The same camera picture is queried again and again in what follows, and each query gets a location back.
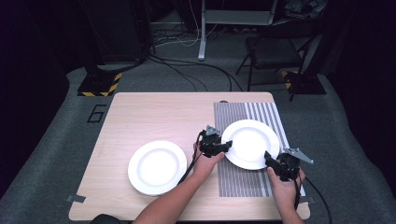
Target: hazard tape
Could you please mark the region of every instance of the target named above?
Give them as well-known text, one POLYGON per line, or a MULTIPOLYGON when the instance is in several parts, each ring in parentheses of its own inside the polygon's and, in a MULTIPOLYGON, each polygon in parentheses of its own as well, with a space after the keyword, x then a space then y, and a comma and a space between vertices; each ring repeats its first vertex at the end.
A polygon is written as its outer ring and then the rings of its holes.
POLYGON ((114 77, 113 84, 108 91, 92 92, 92 91, 82 91, 78 93, 78 96, 111 96, 119 85, 122 74, 118 74, 114 77))
POLYGON ((290 80, 289 80, 289 78, 287 77, 288 72, 282 71, 280 74, 282 75, 283 79, 284 79, 285 81, 287 81, 287 83, 285 83, 285 85, 286 85, 286 89, 288 90, 288 89, 291 87, 290 80))

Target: wire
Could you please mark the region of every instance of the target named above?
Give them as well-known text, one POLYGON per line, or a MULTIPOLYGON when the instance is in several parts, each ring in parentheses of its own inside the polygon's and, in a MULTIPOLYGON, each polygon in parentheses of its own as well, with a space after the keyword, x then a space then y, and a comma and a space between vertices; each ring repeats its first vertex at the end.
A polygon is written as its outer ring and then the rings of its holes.
MULTIPOLYGON (((192 18, 193 18, 193 20, 194 20, 195 27, 196 27, 196 31, 197 31, 197 36, 196 36, 196 38, 193 39, 193 40, 181 40, 178 36, 176 36, 176 37, 169 36, 169 37, 165 37, 165 39, 172 39, 172 38, 173 38, 173 39, 177 39, 178 41, 174 41, 174 42, 162 42, 161 44, 155 45, 155 47, 160 47, 160 46, 164 46, 164 45, 168 45, 168 44, 182 44, 182 45, 185 46, 185 47, 191 47, 191 46, 193 46, 195 43, 197 43, 199 40, 201 40, 201 38, 199 37, 199 36, 200 36, 200 32, 199 32, 198 21, 196 20, 195 15, 194 15, 194 12, 193 12, 193 10, 192 10, 191 0, 189 0, 189 4, 190 4, 191 15, 192 15, 192 18)), ((224 0, 222 1, 221 8, 224 8, 224 0)), ((211 33, 216 29, 217 26, 218 26, 218 25, 215 24, 215 26, 212 28, 212 30, 211 30, 209 33, 207 33, 207 34, 205 35, 205 37, 209 37, 209 36, 211 35, 211 33)))
POLYGON ((200 137, 201 137, 201 133, 198 133, 198 137, 197 137, 197 140, 196 140, 195 146, 194 146, 194 153, 192 154, 192 162, 191 162, 189 168, 187 169, 186 173, 184 173, 184 175, 183 175, 183 176, 180 178, 180 180, 178 181, 178 183, 177 183, 178 185, 186 179, 186 177, 187 177, 187 175, 189 175, 189 173, 190 173, 192 167, 195 165, 195 163, 198 161, 198 159, 202 156, 202 153, 203 153, 203 152, 201 151, 201 153, 199 154, 199 156, 196 157, 196 155, 197 155, 197 150, 198 150, 198 144, 199 144, 199 138, 200 138, 200 137))
POLYGON ((198 78, 191 77, 191 76, 188 76, 188 75, 186 75, 186 74, 180 72, 179 70, 177 70, 176 68, 174 68, 174 67, 172 66, 173 64, 166 63, 166 62, 164 61, 164 59, 162 59, 162 58, 160 58, 160 57, 154 57, 154 58, 160 60, 160 62, 153 60, 153 59, 150 57, 150 55, 148 55, 148 59, 149 59, 149 60, 151 60, 151 61, 153 61, 153 62, 155 62, 155 63, 165 64, 166 66, 168 66, 168 67, 170 67, 171 69, 175 70, 179 75, 181 75, 183 78, 185 78, 187 81, 190 82, 190 84, 194 87, 194 90, 195 90, 195 91, 197 91, 197 89, 196 89, 195 85, 188 79, 188 77, 189 77, 189 78, 192 78, 192 79, 194 79, 194 80, 196 80, 196 81, 198 81, 199 83, 201 83, 201 84, 204 86, 205 90, 207 91, 206 85, 205 85, 202 81, 200 81, 198 78))
POLYGON ((320 199, 323 201, 324 205, 326 206, 327 210, 327 215, 329 216, 329 223, 332 223, 332 214, 330 212, 329 205, 327 205, 326 200, 324 199, 323 195, 320 193, 320 191, 315 187, 315 185, 309 180, 308 176, 305 177, 305 180, 308 181, 308 183, 314 188, 314 190, 317 192, 319 195, 320 199))
POLYGON ((293 182, 294 182, 294 187, 296 188, 296 197, 294 199, 294 208, 297 210, 298 203, 300 201, 301 193, 300 193, 300 188, 298 187, 296 178, 293 179, 293 182))
POLYGON ((175 34, 175 35, 168 35, 167 34, 167 31, 173 31, 174 32, 177 27, 178 27, 178 25, 175 26, 173 29, 159 29, 159 30, 155 30, 154 33, 156 33, 156 38, 157 38, 154 41, 155 47, 168 45, 168 44, 176 44, 176 43, 196 41, 196 40, 182 40, 183 38, 188 37, 190 35, 187 31, 183 30, 183 25, 181 25, 182 31, 179 34, 175 34), (170 39, 177 39, 178 41, 177 42, 167 42, 170 39))
POLYGON ((164 59, 164 58, 160 58, 160 57, 158 57, 158 56, 152 55, 152 54, 150 54, 150 56, 151 56, 151 57, 154 57, 154 58, 157 58, 157 59, 159 59, 159 60, 164 60, 164 61, 168 61, 168 62, 186 63, 186 64, 170 64, 170 63, 169 63, 170 65, 173 65, 173 66, 200 65, 200 66, 206 66, 206 67, 215 68, 215 69, 219 70, 221 73, 223 73, 223 74, 228 78, 229 84, 230 84, 230 89, 229 89, 229 91, 232 91, 232 90, 233 90, 233 83, 232 83, 231 79, 232 79, 232 80, 235 82, 235 84, 238 86, 239 90, 240 90, 240 91, 243 91, 243 90, 242 90, 242 87, 239 85, 239 83, 236 81, 236 79, 235 79, 231 74, 229 74, 229 73, 228 73, 227 71, 225 71, 224 69, 219 68, 219 67, 217 67, 217 66, 215 66, 215 65, 211 65, 211 64, 208 64, 208 63, 196 63, 196 62, 188 62, 188 61, 181 61, 181 60, 164 59))

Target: black and white stripes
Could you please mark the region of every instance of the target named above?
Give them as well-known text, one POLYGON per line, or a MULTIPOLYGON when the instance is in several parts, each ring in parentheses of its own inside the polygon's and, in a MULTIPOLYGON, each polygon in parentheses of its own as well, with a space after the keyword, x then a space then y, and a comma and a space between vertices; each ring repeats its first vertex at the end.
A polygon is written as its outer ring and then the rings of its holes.
MULTIPOLYGON (((289 147, 275 103, 214 103, 215 126, 222 134, 232 123, 254 119, 271 127, 280 148, 289 147)), ((272 197, 266 170, 246 170, 227 159, 218 164, 220 197, 272 197)))

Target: black cable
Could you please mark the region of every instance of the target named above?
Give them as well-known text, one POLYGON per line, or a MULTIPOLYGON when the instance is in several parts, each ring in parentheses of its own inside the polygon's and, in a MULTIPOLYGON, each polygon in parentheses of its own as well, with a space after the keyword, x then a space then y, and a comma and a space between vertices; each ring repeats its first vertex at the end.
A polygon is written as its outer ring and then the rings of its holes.
POLYGON ((294 199, 294 208, 297 210, 298 204, 300 202, 301 193, 300 193, 300 188, 298 187, 298 184, 297 184, 297 180, 293 179, 293 182, 294 182, 294 187, 296 188, 296 197, 294 199))
POLYGON ((170 39, 177 39, 178 41, 182 41, 184 37, 189 36, 189 34, 186 32, 181 32, 179 34, 174 34, 174 35, 168 35, 166 31, 167 30, 165 29, 155 31, 155 32, 163 32, 163 34, 159 34, 156 36, 156 39, 154 40, 154 46, 165 44, 170 39))
POLYGON ((196 140, 195 146, 194 146, 194 153, 192 154, 192 161, 191 161, 191 164, 190 164, 189 168, 187 169, 186 173, 184 173, 184 175, 183 175, 183 176, 180 178, 180 180, 178 181, 178 183, 177 183, 178 185, 186 179, 186 177, 189 175, 189 173, 190 173, 192 167, 195 165, 195 163, 198 161, 198 159, 202 156, 202 153, 203 153, 203 152, 201 151, 201 154, 200 154, 197 158, 195 158, 196 155, 197 155, 198 144, 199 144, 199 138, 201 137, 201 135, 202 135, 202 133, 198 133, 198 137, 197 137, 197 140, 196 140))
POLYGON ((207 91, 206 85, 205 85, 202 81, 200 81, 199 79, 197 79, 197 78, 195 78, 195 77, 188 76, 188 75, 186 75, 186 74, 180 72, 180 71, 177 70, 176 68, 172 67, 173 64, 166 63, 166 62, 165 62, 163 59, 161 59, 161 58, 158 58, 158 57, 155 57, 155 58, 157 58, 158 60, 160 60, 160 62, 157 62, 157 61, 153 60, 152 58, 150 58, 150 56, 148 56, 148 59, 149 59, 149 60, 151 60, 151 61, 153 61, 153 62, 155 62, 155 63, 164 64, 164 65, 170 67, 171 69, 175 70, 179 75, 181 75, 183 78, 185 78, 187 81, 190 82, 190 84, 194 87, 194 90, 195 90, 195 91, 197 91, 195 85, 194 85, 187 77, 192 78, 192 79, 198 81, 199 83, 201 83, 201 84, 204 86, 205 90, 207 91))
POLYGON ((111 73, 121 73, 121 72, 125 72, 125 71, 128 71, 128 70, 131 70, 133 68, 136 68, 137 66, 139 66, 142 63, 143 63, 143 60, 137 60, 136 64, 132 64, 132 65, 128 65, 128 66, 125 66, 125 67, 122 67, 122 68, 112 69, 112 70, 102 69, 102 71, 109 72, 109 73, 110 72, 111 73))
POLYGON ((324 205, 326 206, 327 209, 327 215, 329 216, 329 223, 332 223, 332 214, 330 212, 329 205, 327 205, 326 200, 324 199, 323 195, 320 193, 320 191, 315 187, 315 185, 309 180, 308 176, 305 177, 306 181, 314 188, 314 190, 317 192, 319 195, 320 199, 323 201, 324 205))
POLYGON ((150 56, 151 56, 151 57, 154 57, 154 58, 157 58, 158 60, 164 60, 164 61, 176 62, 176 63, 187 63, 187 64, 171 64, 171 63, 169 63, 170 65, 173 65, 173 66, 200 65, 200 66, 206 66, 206 67, 215 68, 215 69, 219 70, 220 72, 222 72, 222 73, 228 78, 229 83, 230 83, 230 91, 233 90, 233 83, 231 82, 231 79, 232 79, 232 80, 235 82, 235 84, 238 86, 239 90, 240 90, 240 91, 243 91, 243 90, 242 90, 242 87, 239 85, 239 83, 236 81, 236 79, 235 79, 231 74, 229 74, 229 73, 228 73, 227 71, 225 71, 224 69, 219 68, 219 67, 217 67, 217 66, 215 66, 215 65, 211 65, 211 64, 208 64, 208 63, 195 63, 195 62, 188 62, 188 61, 181 61, 181 60, 164 59, 164 58, 160 58, 160 57, 158 57, 158 56, 156 56, 156 55, 152 55, 152 54, 150 54, 150 56))

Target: human arm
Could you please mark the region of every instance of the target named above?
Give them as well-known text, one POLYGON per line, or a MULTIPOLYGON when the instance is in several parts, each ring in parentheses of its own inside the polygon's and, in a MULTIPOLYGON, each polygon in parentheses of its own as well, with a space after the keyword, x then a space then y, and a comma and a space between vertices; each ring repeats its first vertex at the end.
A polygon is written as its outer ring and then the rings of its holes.
MULTIPOLYGON (((281 181, 276 175, 273 168, 267 168, 268 176, 271 179, 272 192, 276 201, 276 207, 284 224, 303 223, 300 216, 294 208, 296 197, 296 188, 294 181, 281 181)), ((300 187, 305 180, 305 173, 302 169, 299 171, 300 178, 297 178, 297 185, 300 187)))
POLYGON ((176 223, 195 192, 206 181, 212 173, 216 163, 218 163, 223 157, 223 152, 212 158, 208 158, 206 156, 199 157, 197 162, 194 164, 192 175, 150 203, 139 214, 134 221, 134 224, 176 223))

